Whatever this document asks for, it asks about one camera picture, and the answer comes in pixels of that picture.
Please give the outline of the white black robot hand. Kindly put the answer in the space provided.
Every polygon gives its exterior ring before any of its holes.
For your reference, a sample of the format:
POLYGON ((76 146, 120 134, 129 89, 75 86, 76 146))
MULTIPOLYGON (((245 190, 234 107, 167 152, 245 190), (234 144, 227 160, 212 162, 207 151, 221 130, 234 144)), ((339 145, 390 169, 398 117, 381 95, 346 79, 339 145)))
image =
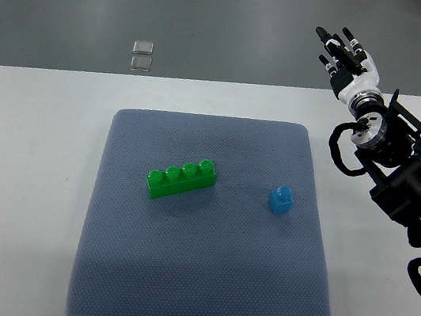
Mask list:
POLYGON ((342 32, 345 39, 316 27, 316 34, 327 52, 327 56, 319 55, 318 59, 328 72, 329 85, 336 99, 354 115, 367 101, 382 104, 384 101, 378 89, 380 76, 372 56, 350 29, 344 27, 342 32))

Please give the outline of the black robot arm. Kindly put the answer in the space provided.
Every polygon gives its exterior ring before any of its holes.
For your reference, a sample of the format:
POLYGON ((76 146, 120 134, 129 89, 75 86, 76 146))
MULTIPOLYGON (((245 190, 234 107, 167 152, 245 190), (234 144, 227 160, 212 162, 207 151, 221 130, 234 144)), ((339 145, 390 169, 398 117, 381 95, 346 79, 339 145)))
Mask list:
POLYGON ((361 91, 348 107, 355 120, 330 135, 332 161, 346 176, 369 175, 371 200, 421 247, 421 121, 396 93, 387 104, 378 91, 361 91))

